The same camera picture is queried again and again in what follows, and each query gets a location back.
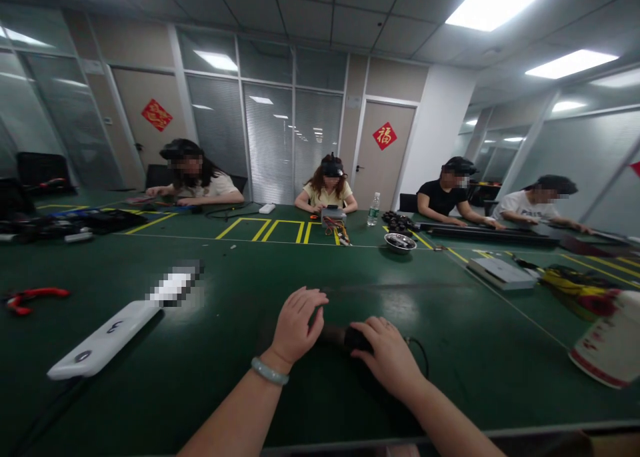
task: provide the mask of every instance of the black t-shirt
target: black t-shirt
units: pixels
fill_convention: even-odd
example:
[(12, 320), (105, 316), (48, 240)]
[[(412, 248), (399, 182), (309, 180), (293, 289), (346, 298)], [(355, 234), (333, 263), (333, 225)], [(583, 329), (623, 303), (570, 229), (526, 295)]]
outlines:
[(424, 193), (429, 197), (430, 209), (447, 216), (458, 203), (467, 201), (467, 191), (465, 189), (453, 188), (447, 193), (442, 190), (439, 180), (424, 183), (418, 193)]

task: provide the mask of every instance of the office room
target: office room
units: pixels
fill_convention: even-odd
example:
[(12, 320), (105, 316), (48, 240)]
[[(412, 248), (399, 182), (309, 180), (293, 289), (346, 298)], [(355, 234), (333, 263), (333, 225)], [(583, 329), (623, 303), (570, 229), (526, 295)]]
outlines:
[(640, 454), (640, 0), (0, 0), (0, 453)]

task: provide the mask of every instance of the person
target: person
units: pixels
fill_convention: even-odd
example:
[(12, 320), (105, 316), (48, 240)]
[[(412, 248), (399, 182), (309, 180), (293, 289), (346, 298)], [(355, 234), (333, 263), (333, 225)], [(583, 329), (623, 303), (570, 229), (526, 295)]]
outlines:
[(466, 227), (462, 220), (449, 217), (449, 212), (456, 207), (463, 218), (473, 223), (483, 223), (499, 230), (506, 228), (495, 219), (483, 217), (471, 209), (464, 185), (476, 172), (471, 160), (464, 157), (449, 159), (441, 168), (440, 178), (424, 183), (418, 190), (418, 212), (433, 220)]
[(214, 203), (242, 203), (242, 193), (231, 178), (207, 158), (205, 152), (191, 140), (174, 139), (160, 151), (173, 170), (173, 183), (150, 187), (147, 195), (176, 195), (182, 197), (176, 205), (210, 205)]
[(358, 210), (358, 203), (347, 182), (347, 174), (343, 172), (342, 160), (334, 157), (333, 152), (322, 159), (313, 177), (295, 198), (296, 207), (311, 213), (320, 213), (329, 205), (344, 207), (345, 213)]
[(593, 230), (572, 219), (561, 217), (553, 206), (553, 200), (573, 195), (578, 188), (562, 175), (543, 175), (533, 185), (506, 195), (493, 211), (493, 218), (537, 225), (541, 219), (571, 227), (580, 232)]
[[(302, 287), (285, 301), (271, 347), (260, 356), (267, 377), (250, 369), (214, 413), (189, 439), (178, 457), (257, 457), (278, 405), (282, 385), (324, 326), (318, 289)], [(309, 326), (311, 316), (318, 308)], [(385, 318), (370, 317), (351, 326), (364, 334), (373, 354), (353, 350), (385, 389), (413, 413), (442, 457), (504, 457), (504, 454), (423, 375), (398, 329)]]

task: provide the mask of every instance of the ceiling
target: ceiling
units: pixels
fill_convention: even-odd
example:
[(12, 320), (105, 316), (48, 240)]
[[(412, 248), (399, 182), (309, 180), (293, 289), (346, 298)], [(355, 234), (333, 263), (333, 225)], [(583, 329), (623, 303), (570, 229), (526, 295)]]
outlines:
[(464, 0), (39, 1), (477, 69), (472, 108), (554, 85), (524, 72), (581, 48), (640, 57), (640, 0), (536, 0), (490, 33), (444, 25)]

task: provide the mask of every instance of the yellow shirt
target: yellow shirt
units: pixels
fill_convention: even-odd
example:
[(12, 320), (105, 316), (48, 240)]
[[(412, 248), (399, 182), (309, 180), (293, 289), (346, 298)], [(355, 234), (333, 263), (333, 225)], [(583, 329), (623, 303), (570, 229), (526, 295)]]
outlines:
[(311, 207), (315, 207), (318, 203), (324, 203), (325, 205), (337, 205), (338, 208), (343, 208), (345, 199), (350, 195), (353, 195), (351, 187), (349, 187), (349, 182), (347, 181), (345, 181), (345, 186), (342, 189), (342, 195), (336, 195), (335, 189), (331, 194), (328, 194), (327, 189), (322, 187), (320, 196), (318, 196), (318, 193), (311, 188), (310, 183), (305, 185), (302, 190), (307, 192), (309, 200), (311, 201)]

